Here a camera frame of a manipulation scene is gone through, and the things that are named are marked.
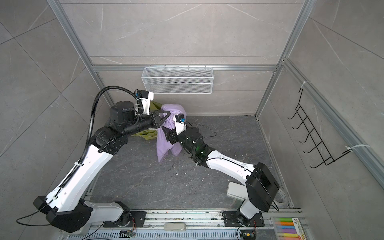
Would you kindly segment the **lilac purple cloth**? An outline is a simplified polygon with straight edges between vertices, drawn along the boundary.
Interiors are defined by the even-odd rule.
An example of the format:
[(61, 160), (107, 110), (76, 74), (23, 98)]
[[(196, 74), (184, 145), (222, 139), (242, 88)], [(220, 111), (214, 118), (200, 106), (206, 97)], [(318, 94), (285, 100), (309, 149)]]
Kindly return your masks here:
[(182, 114), (185, 117), (187, 116), (185, 109), (181, 105), (165, 104), (161, 106), (161, 110), (169, 111), (170, 116), (164, 121), (157, 133), (157, 157), (159, 163), (164, 160), (169, 151), (171, 151), (174, 156), (179, 155), (182, 151), (180, 143), (171, 142), (172, 138), (170, 138), (170, 134), (176, 129), (174, 117), (179, 114)]

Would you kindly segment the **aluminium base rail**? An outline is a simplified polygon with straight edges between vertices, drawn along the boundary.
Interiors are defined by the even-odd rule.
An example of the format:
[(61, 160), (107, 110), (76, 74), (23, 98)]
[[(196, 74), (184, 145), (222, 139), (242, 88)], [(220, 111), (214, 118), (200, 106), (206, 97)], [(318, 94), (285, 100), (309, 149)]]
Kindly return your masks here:
[(272, 218), (299, 218), (309, 240), (314, 239), (299, 209), (260, 212), (242, 225), (235, 210), (134, 210), (131, 222), (118, 227), (91, 224), (79, 233), (60, 232), (59, 240), (277, 240)]

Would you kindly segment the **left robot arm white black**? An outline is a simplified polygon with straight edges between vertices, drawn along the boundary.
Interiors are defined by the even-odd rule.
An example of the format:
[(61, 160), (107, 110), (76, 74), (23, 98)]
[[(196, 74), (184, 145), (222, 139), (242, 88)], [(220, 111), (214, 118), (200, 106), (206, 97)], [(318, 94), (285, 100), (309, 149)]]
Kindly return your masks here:
[(171, 116), (169, 111), (146, 111), (139, 114), (134, 103), (121, 101), (110, 108), (106, 125), (98, 129), (85, 145), (85, 153), (74, 167), (47, 196), (39, 196), (34, 206), (46, 216), (53, 227), (67, 233), (79, 231), (96, 222), (115, 222), (126, 226), (130, 209), (120, 201), (91, 203), (83, 193), (103, 166), (112, 159), (128, 137), (147, 129), (158, 129)]

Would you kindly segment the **olive green cloth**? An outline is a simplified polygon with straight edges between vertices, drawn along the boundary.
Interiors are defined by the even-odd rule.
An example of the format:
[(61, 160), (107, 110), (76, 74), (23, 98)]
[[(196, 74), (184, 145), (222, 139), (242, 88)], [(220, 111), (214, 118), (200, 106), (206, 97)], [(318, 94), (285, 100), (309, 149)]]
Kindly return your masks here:
[[(161, 107), (163, 104), (158, 103), (158, 102), (151, 102), (150, 103), (150, 111), (155, 111), (155, 110), (161, 110)], [(158, 130), (157, 129), (147, 129), (142, 132), (134, 134), (135, 137), (142, 137), (145, 140), (153, 140), (156, 139), (158, 135)]]

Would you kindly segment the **pack of coloured markers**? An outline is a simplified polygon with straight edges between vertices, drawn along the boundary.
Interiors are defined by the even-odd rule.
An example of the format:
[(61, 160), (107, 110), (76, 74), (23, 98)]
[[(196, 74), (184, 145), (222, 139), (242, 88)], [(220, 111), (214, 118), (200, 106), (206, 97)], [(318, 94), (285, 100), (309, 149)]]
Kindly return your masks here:
[(272, 218), (278, 240), (308, 240), (308, 236), (299, 218)]

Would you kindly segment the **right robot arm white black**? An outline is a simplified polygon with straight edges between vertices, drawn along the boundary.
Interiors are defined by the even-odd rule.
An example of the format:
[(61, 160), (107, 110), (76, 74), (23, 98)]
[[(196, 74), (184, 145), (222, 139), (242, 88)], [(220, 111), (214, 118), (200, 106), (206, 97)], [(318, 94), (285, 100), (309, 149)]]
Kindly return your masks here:
[(247, 164), (232, 159), (204, 142), (196, 127), (187, 127), (183, 131), (162, 127), (166, 140), (171, 144), (179, 143), (190, 154), (198, 166), (222, 172), (239, 183), (230, 183), (230, 195), (242, 199), (237, 210), (240, 223), (248, 223), (259, 212), (268, 212), (271, 207), (279, 211), (275, 197), (280, 185), (263, 163)]

